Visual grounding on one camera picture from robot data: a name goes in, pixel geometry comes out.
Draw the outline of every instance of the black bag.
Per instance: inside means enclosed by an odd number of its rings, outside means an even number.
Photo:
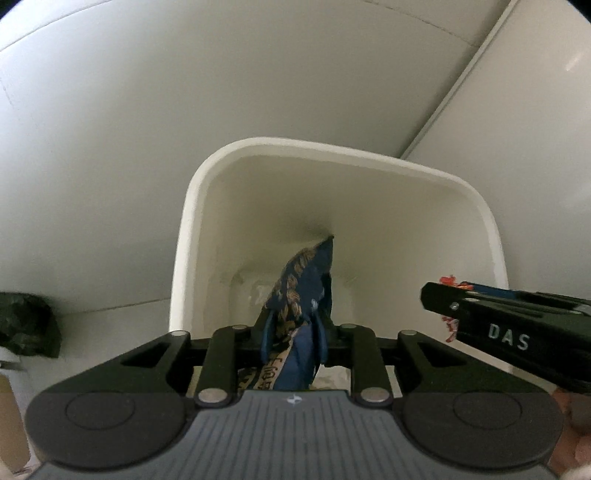
[[[0,346],[16,355],[57,358],[61,334],[49,305],[35,295],[0,293]]]

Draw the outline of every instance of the blue patterned cloth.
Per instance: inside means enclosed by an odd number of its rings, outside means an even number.
[[[240,388],[307,390],[328,348],[321,318],[330,317],[333,237],[304,248],[285,266],[265,304],[262,369],[239,373]]]

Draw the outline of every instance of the white container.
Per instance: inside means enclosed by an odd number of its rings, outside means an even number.
[[[444,323],[419,301],[426,282],[454,274],[507,287],[494,218],[463,180],[349,148],[252,138],[215,152],[189,185],[170,329],[202,338],[254,324],[285,263],[328,234],[336,325],[443,341]]]

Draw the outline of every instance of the silver screw head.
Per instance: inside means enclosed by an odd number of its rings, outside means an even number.
[[[368,403],[383,403],[389,400],[390,393],[382,387],[369,387],[361,391],[361,398]]]
[[[197,398],[203,403],[220,403],[226,400],[228,394],[221,388],[205,388],[198,393]]]

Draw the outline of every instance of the white wall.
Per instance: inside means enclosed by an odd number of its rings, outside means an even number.
[[[590,132],[591,24],[564,0],[519,0],[404,157],[482,194],[513,288],[590,298]]]
[[[400,154],[506,3],[23,0],[0,24],[0,291],[62,313],[168,297],[209,154]]]

